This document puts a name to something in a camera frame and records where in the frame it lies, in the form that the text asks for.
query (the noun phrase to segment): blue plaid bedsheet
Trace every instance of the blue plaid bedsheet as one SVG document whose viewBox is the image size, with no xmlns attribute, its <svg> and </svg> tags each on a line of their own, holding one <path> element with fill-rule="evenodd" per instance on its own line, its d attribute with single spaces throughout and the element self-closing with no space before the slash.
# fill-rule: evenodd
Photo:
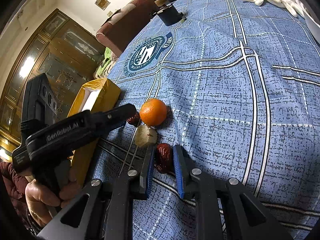
<svg viewBox="0 0 320 240">
<path fill-rule="evenodd" d="M 320 216 L 320 47 L 303 18 L 267 2 L 174 6 L 187 20 L 166 27 L 154 17 L 109 74 L 117 105 L 164 101 L 158 142 L 183 145 L 216 178 L 238 178 L 303 239 Z M 102 138 L 89 177 L 113 181 L 134 167 L 145 153 L 135 132 L 126 124 Z M 195 202 L 178 197 L 171 175 L 155 170 L 133 216 L 136 240 L 195 239 Z"/>
</svg>

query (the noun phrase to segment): blue gripper pad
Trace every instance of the blue gripper pad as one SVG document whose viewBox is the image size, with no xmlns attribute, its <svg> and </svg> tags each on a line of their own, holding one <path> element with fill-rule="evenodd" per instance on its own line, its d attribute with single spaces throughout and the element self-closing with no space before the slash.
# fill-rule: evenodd
<svg viewBox="0 0 320 240">
<path fill-rule="evenodd" d="M 149 197 L 151 193 L 151 186 L 152 186 L 152 179 L 153 179 L 153 170 L 154 170 L 154 162 L 155 162 L 155 151 L 152 151 L 151 153 L 151 159 L 149 161 L 148 166 L 148 173 L 147 173 L 147 185 L 146 185 L 146 191 L 147 191 L 147 198 Z"/>
<path fill-rule="evenodd" d="M 179 161 L 179 156 L 178 156 L 178 151 L 181 150 L 180 145 L 175 145 L 173 147 L 173 165 L 174 165 L 174 172 L 176 173 L 176 181 L 177 181 L 177 190 L 179 193 L 179 197 L 181 199 L 184 198 L 184 189 L 183 189 L 183 175 L 182 175 L 182 169 L 181 169 L 181 164 Z"/>
</svg>

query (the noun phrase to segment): glass cabinet door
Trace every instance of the glass cabinet door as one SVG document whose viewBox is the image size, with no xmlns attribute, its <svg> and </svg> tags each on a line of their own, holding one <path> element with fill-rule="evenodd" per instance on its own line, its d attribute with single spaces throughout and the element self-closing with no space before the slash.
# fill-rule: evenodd
<svg viewBox="0 0 320 240">
<path fill-rule="evenodd" d="M 11 135 L 18 141 L 21 141 L 20 124 L 21 124 L 21 112 L 17 109 L 12 121 Z"/>
<path fill-rule="evenodd" d="M 47 38 L 51 38 L 58 32 L 58 30 L 68 21 L 68 18 L 65 17 L 60 12 L 57 12 L 51 17 L 48 23 L 42 28 L 41 32 Z"/>
<path fill-rule="evenodd" d="M 106 48 L 73 20 L 69 20 L 58 31 L 52 43 L 85 64 L 89 73 L 93 73 L 104 59 Z"/>
<path fill-rule="evenodd" d="M 33 74 L 46 73 L 51 88 L 57 100 L 57 120 L 65 119 L 81 86 L 88 82 L 81 69 L 81 65 L 69 57 L 61 54 L 51 44 L 43 52 L 43 58 Z"/>
<path fill-rule="evenodd" d="M 45 46 L 40 36 L 34 39 L 30 48 L 24 55 L 23 59 L 18 65 L 16 72 L 12 78 L 12 81 L 7 89 L 6 97 L 16 103 L 19 100 L 19 96 L 22 92 L 24 84 L 37 60 L 41 51 Z"/>
<path fill-rule="evenodd" d="M 4 100 L 0 110 L 0 126 L 7 132 L 11 132 L 15 107 L 11 106 L 7 100 Z"/>
<path fill-rule="evenodd" d="M 28 80 L 31 79 L 31 78 L 34 78 L 36 75 L 34 75 L 33 73 L 31 73 L 28 77 Z M 17 107 L 19 109 L 22 109 L 22 103 L 23 103 L 23 97 L 24 97 L 24 91 L 26 90 L 26 86 L 23 87 L 22 89 L 22 92 L 21 92 L 21 95 L 19 97 L 19 101 L 18 101 L 18 104 L 17 104 Z"/>
</svg>

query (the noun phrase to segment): metal screw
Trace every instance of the metal screw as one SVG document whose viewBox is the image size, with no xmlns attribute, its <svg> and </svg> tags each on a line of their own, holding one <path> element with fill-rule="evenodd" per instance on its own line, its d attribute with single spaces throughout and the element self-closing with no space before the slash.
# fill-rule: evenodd
<svg viewBox="0 0 320 240">
<path fill-rule="evenodd" d="M 237 180 L 236 178 L 231 178 L 229 179 L 229 183 L 231 185 L 237 185 L 239 183 L 239 180 Z"/>
<path fill-rule="evenodd" d="M 95 187 L 95 186 L 99 186 L 101 183 L 101 181 L 99 179 L 93 179 L 91 180 L 91 186 Z"/>
<path fill-rule="evenodd" d="M 200 175 L 202 171 L 201 169 L 195 168 L 195 169 L 192 169 L 191 172 L 193 175 Z"/>
<path fill-rule="evenodd" d="M 128 171 L 128 175 L 129 175 L 130 177 L 136 176 L 137 174 L 138 174 L 138 172 L 137 172 L 136 170 L 129 170 L 129 171 Z"/>
</svg>

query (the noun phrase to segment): circular emblem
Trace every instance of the circular emblem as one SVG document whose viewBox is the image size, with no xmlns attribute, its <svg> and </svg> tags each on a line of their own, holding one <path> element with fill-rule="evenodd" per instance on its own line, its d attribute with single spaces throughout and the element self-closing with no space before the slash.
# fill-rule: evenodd
<svg viewBox="0 0 320 240">
<path fill-rule="evenodd" d="M 125 61 L 124 74 L 133 76 L 137 70 L 149 65 L 154 59 L 158 59 L 161 52 L 172 43 L 172 33 L 166 36 L 157 36 L 145 41 Z"/>
<path fill-rule="evenodd" d="M 164 42 L 164 37 L 158 36 L 143 43 L 131 56 L 129 70 L 137 71 L 148 65 L 156 57 Z"/>
</svg>

